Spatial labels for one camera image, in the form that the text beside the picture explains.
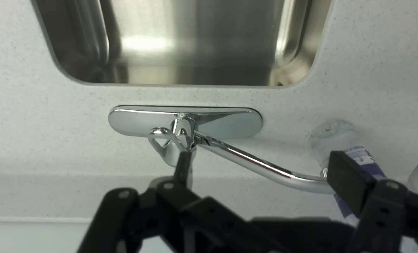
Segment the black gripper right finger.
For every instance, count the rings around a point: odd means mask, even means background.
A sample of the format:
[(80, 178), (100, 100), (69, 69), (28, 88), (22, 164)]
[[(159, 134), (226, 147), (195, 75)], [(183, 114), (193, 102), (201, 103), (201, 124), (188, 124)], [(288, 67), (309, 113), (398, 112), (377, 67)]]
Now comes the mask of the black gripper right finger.
[(347, 253), (400, 253), (404, 237), (418, 245), (418, 193), (339, 151), (329, 155), (326, 182), (359, 220)]

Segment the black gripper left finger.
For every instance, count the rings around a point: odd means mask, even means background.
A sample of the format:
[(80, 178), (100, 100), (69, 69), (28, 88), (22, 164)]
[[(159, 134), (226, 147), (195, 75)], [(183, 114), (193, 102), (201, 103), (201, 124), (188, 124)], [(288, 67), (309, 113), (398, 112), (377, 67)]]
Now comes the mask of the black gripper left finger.
[(156, 179), (139, 195), (108, 192), (81, 240), (77, 253), (139, 253), (159, 238), (173, 253), (245, 253), (236, 225), (242, 220), (211, 197), (188, 188), (191, 154), (181, 152), (174, 173)]

